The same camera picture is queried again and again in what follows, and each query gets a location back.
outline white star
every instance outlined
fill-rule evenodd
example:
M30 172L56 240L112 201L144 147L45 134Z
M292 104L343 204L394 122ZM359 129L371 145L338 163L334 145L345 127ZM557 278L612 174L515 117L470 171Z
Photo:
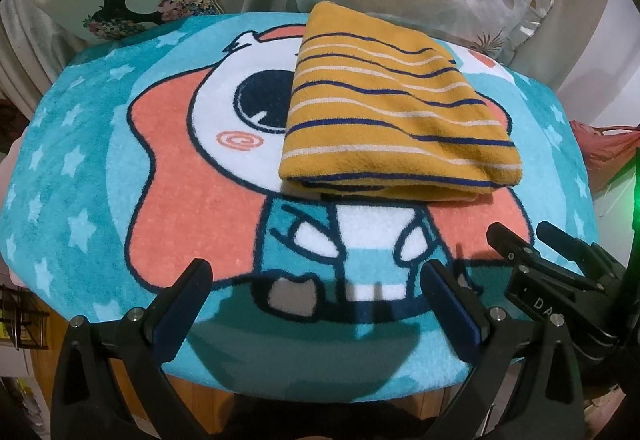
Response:
M42 261L33 265L33 268L36 271L36 287L46 293L47 297L51 297L49 287L53 281L53 274L49 272L47 258L43 257Z
M528 77L528 76L523 75L523 74L521 74L521 73L518 73L517 71L514 71L514 73L515 73L517 76L519 76L522 80L524 80L527 84L529 84L529 85L531 84L531 81L530 81L530 79L529 79L529 77Z
M169 32L166 35L162 35L156 39L156 41L158 41L158 45L156 46L156 48L160 48L162 46L175 46L185 35L186 33L178 31Z
M11 184L11 188L9 188L9 192L6 194L6 198L4 199L4 202L6 203L6 207L8 209L10 209L11 206L14 204L14 200L15 200L15 184Z
M37 225L41 210L42 202L40 201L40 193L38 193L33 200L29 201L29 216L27 216L27 221Z
M80 146L76 146L73 151L65 154L65 164L62 166L61 175L69 175L72 178L76 174L76 169L84 160L84 155L80 152Z
M110 124L116 125L120 123L121 120L126 120L127 118L127 105L119 105L113 108L113 116L111 117Z
M574 179L575 179L575 183L578 184L578 189L580 189L580 197L581 198L586 198L587 197L587 184L582 181L582 178L580 178L580 176L576 176Z
M113 58L113 55L116 54L116 50L120 47L119 42L114 42L109 49L109 53L104 56L104 58Z
M86 244L97 227L89 221L86 209L82 209L76 217L68 217L66 220L71 228L69 246L77 246L86 254Z
M46 116L47 116L47 108L46 107L43 107L42 109L38 109L38 114L31 121L31 125L33 125L34 127L40 127L40 124L42 123L42 121L44 120L44 118Z
M560 142L562 142L562 136L558 133L558 131L556 131L552 125L549 125L545 129L545 134L551 145L559 150Z
M82 113L80 104L76 104L73 109L66 112L65 120L62 121L62 125L71 125L76 121L76 116Z
M78 64L84 64L88 58L89 58L89 52L83 52L81 55L78 55L78 57L76 57L73 60L71 65L77 66Z
M14 260L15 249L14 235L12 234L9 236L9 239L6 240L6 257L9 261Z
M556 115L556 120L563 124L566 124L566 122L564 121L564 114L555 105L551 106L551 111L553 111L554 115Z
M29 165L30 171L35 171L38 168L42 155L44 155L44 153L42 152L42 146L40 146L31 155L31 164Z
M578 237L584 237L584 222L580 219L577 211L574 211L575 228L578 232Z
M113 70L109 70L109 74L111 76L110 76L109 80L107 80L107 82L109 82L110 80L120 80L127 73L131 73L131 71L133 71L135 69L136 68L132 68L128 64L124 64L123 66L121 66L119 68L113 68Z
M112 299L106 305L94 303L94 312L96 317L98 317L98 321L101 323L122 319L122 311L116 299Z
M79 86L83 82L84 82L84 76L79 76L78 78L76 78L76 80L74 80L71 84L69 84L69 87L67 87L66 90L69 91L69 89Z

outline cartoon towel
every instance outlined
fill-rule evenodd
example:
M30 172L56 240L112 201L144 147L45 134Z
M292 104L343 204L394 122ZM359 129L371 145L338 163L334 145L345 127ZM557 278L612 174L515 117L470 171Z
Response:
M279 174L329 193L468 200L516 185L522 164L442 46L323 2L300 47Z

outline cartoon character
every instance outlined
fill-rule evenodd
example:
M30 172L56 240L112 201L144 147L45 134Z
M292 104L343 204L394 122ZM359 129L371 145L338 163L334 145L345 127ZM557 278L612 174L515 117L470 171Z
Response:
M130 10L126 0L104 0L100 9L83 23L98 39L117 39L146 30L148 25L143 23L162 25L192 12L220 13L212 0L161 0L157 10L148 13Z
M216 287L250 283L255 304L279 317L379 323L429 310L418 282L428 259L500 264L485 238L493 221L532 240L507 188L430 204L287 191L278 164L303 29L243 33L217 64L154 84L130 105L151 160L126 244L141 283L171 285L201 257ZM510 131L508 115L487 105Z

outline navy blue stripe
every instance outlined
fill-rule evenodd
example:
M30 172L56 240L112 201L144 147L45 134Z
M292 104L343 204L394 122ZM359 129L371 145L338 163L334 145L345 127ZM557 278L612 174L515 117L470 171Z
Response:
M423 54L424 52L428 52L429 50L433 50L433 48L423 48L421 50L417 50L415 52L411 52L409 50L403 50L402 48L398 48L397 46L394 46L393 44L389 44L388 42L381 41L380 39L376 39L374 37L365 37L365 36L362 36L362 35L350 34L348 32L331 32L331 33L328 33L328 34L314 35L314 36L309 37L305 42L302 43L302 45L304 46L309 41L313 41L314 39L319 39L321 37L334 37L334 36L351 37L351 38L354 38L354 39L360 39L360 41L379 42L380 44L384 44L385 46L388 46L389 48L393 48L394 50L398 50L402 54L406 54L406 55L420 55L420 54Z
M440 182L443 184L451 185L466 185L467 187L494 187L499 189L504 187L505 184L497 184L491 181L485 180L470 180L468 178L455 178L450 176L435 176L435 175L414 175L404 173L377 173L377 172L362 172L362 173L340 173L333 175L319 175L319 176L303 176L290 178L290 180L297 180L299 182L339 182L348 180L414 180L420 182Z
M300 182L300 185L308 189L332 189L344 193L357 193L360 191L381 191L385 187L382 185L336 185L326 182Z
M473 145L497 145L502 147L514 147L513 142L510 140L494 140L494 139L486 139L486 138L474 138L474 137L463 137L463 136L441 136L441 135L417 135L413 133L408 133L401 127L394 125L390 122L386 122L384 120L374 120L371 118L323 118L321 120L307 120L305 122L301 122L296 124L295 126L290 127L290 129L286 132L286 135L290 135L291 133L295 133L295 131L299 131L301 129L306 129L308 127L317 127L322 125L375 125L380 127L390 127L391 129L396 129L407 136L410 136L414 140L418 140L420 142L440 142L443 144L473 144Z
M375 62L373 60L367 60L366 58L354 57L354 55L346 55L346 54L322 54L322 55L311 55L310 57L305 57L302 60L298 61L298 65L302 64L306 60L311 60L312 58L322 58L322 57L341 57L341 58L351 58L353 60L359 60L360 62L366 62L367 64L373 64L378 66L386 71L391 71L392 73L405 74L408 76L414 76L415 78L431 78L434 76L438 76L443 73L447 73L447 71L458 71L458 68L441 68L436 71L432 71L431 73L419 74L419 73L411 73L411 71L403 71L396 70L396 68L387 68L382 64Z
M341 87L344 89L351 89L357 93L362 94L401 94L405 96L410 96L419 102L422 102L425 105L431 105L434 107L457 107L459 105L472 105L479 104L484 105L484 102L479 98L463 98L462 100L456 100L455 102L435 102L431 100L423 100L418 98L412 93L402 89L366 89L363 87L353 86L351 84L347 84L345 82L338 82L337 80L312 80L311 82L305 82L305 84L301 84L296 89L291 92L291 96L293 97L297 92L302 89L306 89L307 87L312 86L335 86Z

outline blue towel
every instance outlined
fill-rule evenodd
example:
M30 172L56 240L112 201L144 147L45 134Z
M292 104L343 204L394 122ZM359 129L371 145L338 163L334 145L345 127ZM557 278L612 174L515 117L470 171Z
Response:
M165 369L270 398L375 400L460 382L417 276L430 258L516 314L501 221L543 257L541 220L597 239L580 151L553 92L441 44L522 157L474 203L301 198L277 174L303 14L190 18L87 49L37 109L0 216L0 251L66 318L119 319L190 260L214 287Z

